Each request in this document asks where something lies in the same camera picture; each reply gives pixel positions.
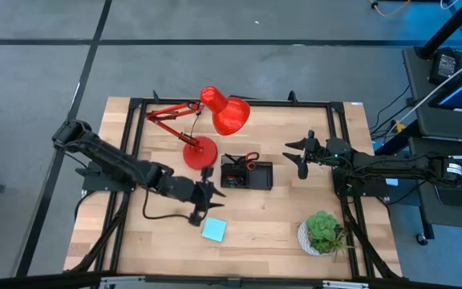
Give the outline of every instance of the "red desk lamp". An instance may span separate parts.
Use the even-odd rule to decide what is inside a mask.
[[[171,108],[146,114],[148,120],[158,124],[186,143],[183,147],[183,159],[187,166],[192,169],[202,169],[205,166],[213,165],[217,160],[217,145],[206,136],[192,137],[186,133],[177,132],[164,124],[163,120],[175,120],[178,116],[199,114],[207,106],[213,113],[213,126],[217,132],[222,136],[228,136],[244,126],[250,114],[250,107],[245,101],[233,97],[226,99],[213,86],[203,88],[200,100],[200,102],[189,101],[186,104],[178,104]]]

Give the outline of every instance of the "potted plant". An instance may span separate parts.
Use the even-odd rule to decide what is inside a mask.
[[[301,223],[298,228],[298,243],[302,249],[314,256],[335,254],[346,247],[346,232],[336,219],[320,211]]]

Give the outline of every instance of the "wooden board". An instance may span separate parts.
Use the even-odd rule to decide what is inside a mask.
[[[103,115],[99,135],[115,146],[120,145],[128,102],[129,98],[110,97]],[[150,105],[148,111],[164,107]],[[352,146],[359,151],[373,153],[363,106],[347,103],[345,108]],[[166,123],[177,131],[190,133],[194,120],[195,116],[184,116]],[[337,116],[335,123],[338,136],[341,136]],[[128,211],[118,272],[138,275],[350,278],[347,254],[339,254],[336,259],[333,256],[309,256],[297,242],[300,223],[319,210],[333,214],[342,223],[330,168],[310,164],[308,178],[299,180],[296,166],[282,155],[282,152],[300,153],[284,144],[301,140],[309,129],[313,129],[319,141],[325,144],[325,139],[330,136],[325,109],[251,107],[247,124],[232,136],[217,134],[211,112],[204,110],[193,135],[205,135],[214,140],[219,156],[223,152],[259,152],[260,161],[274,163],[274,187],[271,191],[221,189],[227,197],[215,196],[212,201],[225,206],[210,210],[208,217],[227,221],[222,243],[201,237],[203,226],[191,226],[185,219],[144,219],[141,210],[145,192],[138,189],[132,195]],[[128,152],[131,152],[132,138]],[[183,142],[146,121],[139,158],[169,165],[176,170],[176,175],[199,180],[200,172],[190,169],[183,162],[183,146]],[[220,189],[218,167],[211,180]],[[75,266],[99,237],[107,200],[108,193],[95,193],[80,206],[65,269]],[[363,197],[362,200],[372,244],[390,268],[400,274],[386,209],[374,198]],[[150,193],[146,210],[148,215],[157,216],[189,214],[192,208],[191,204]],[[113,240],[109,242],[104,268],[109,266],[112,247]],[[360,248],[356,251],[360,271],[364,274],[362,251]]]

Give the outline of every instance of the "scissors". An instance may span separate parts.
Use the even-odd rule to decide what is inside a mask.
[[[227,158],[229,158],[231,161],[233,161],[234,165],[237,165],[237,166],[245,165],[245,167],[249,171],[256,169],[256,163],[254,163],[254,161],[257,161],[260,158],[260,154],[258,152],[247,153],[244,156],[238,157],[238,159],[236,160],[227,153],[225,153],[224,155]]]

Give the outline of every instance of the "chair wheel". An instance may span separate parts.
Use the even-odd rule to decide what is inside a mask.
[[[416,238],[416,241],[422,246],[425,246],[428,244],[428,240],[425,238],[424,233],[417,234],[415,238]]]

